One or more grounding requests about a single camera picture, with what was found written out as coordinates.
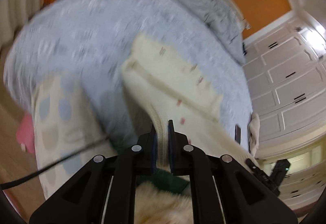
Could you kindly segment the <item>black phone on bed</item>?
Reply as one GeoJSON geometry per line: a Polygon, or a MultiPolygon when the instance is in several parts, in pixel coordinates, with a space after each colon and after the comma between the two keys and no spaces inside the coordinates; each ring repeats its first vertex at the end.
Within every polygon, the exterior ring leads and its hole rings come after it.
{"type": "Polygon", "coordinates": [[[241,128],[238,124],[235,125],[235,141],[241,144],[241,128]]]}

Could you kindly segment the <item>white panelled wardrobe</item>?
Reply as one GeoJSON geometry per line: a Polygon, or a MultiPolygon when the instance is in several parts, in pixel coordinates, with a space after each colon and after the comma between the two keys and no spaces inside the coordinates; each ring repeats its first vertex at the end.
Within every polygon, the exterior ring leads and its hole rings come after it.
{"type": "Polygon", "coordinates": [[[280,198],[302,214],[325,188],[325,40],[293,17],[246,50],[243,69],[260,118],[256,157],[267,173],[289,160],[280,198]]]}

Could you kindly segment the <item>grey crumpled duvet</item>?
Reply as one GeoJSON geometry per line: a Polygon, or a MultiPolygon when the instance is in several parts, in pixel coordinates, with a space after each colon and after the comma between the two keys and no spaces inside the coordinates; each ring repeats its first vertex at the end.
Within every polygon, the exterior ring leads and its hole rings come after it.
{"type": "Polygon", "coordinates": [[[245,64],[243,25],[225,0],[177,0],[197,16],[240,65],[245,64]]]}

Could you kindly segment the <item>cream knit cardigan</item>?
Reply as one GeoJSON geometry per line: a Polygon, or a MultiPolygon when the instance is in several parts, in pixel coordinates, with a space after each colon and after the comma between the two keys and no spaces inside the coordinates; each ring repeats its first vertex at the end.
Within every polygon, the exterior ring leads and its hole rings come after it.
{"type": "Polygon", "coordinates": [[[222,96],[193,65],[169,45],[138,34],[122,65],[128,94],[150,117],[157,133],[158,167],[167,169],[168,121],[206,154],[231,155],[241,165],[253,156],[219,122],[222,96]]]}

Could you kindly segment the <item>light blue butterfly bedspread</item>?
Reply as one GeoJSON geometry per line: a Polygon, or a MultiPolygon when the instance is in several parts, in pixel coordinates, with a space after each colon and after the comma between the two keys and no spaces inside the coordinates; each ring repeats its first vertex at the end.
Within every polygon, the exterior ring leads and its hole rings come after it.
{"type": "Polygon", "coordinates": [[[199,67],[223,96],[220,122],[248,147],[252,104],[242,68],[214,33],[177,0],[57,0],[23,27],[4,66],[4,84],[24,110],[32,94],[56,73],[79,79],[117,149],[126,148],[150,127],[149,119],[123,90],[120,68],[134,38],[144,33],[173,46],[199,67]]]}

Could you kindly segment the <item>polka dot bed sheet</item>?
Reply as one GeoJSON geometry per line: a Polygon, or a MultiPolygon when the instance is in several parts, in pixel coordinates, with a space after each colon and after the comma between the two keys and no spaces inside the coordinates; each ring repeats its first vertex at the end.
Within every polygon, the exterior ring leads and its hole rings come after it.
{"type": "MultiPolygon", "coordinates": [[[[51,75],[32,97],[34,146],[38,169],[105,138],[84,90],[74,75],[51,75]]],[[[109,141],[78,154],[40,175],[49,198],[95,155],[106,158],[117,151],[109,141]]]]}

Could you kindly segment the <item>pink object on floor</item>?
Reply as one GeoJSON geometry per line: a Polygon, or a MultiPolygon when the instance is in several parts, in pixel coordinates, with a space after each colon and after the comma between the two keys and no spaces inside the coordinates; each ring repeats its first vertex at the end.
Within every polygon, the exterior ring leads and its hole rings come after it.
{"type": "Polygon", "coordinates": [[[35,154],[34,126],[32,115],[25,113],[16,131],[16,140],[22,151],[35,154]]]}

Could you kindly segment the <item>cream cloth at bed edge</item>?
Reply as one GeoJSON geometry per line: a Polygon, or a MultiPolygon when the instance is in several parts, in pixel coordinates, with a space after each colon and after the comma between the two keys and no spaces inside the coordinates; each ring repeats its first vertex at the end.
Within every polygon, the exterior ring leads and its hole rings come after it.
{"type": "Polygon", "coordinates": [[[251,121],[248,124],[249,129],[249,151],[254,157],[259,148],[260,136],[260,118],[256,112],[251,114],[251,121]]]}

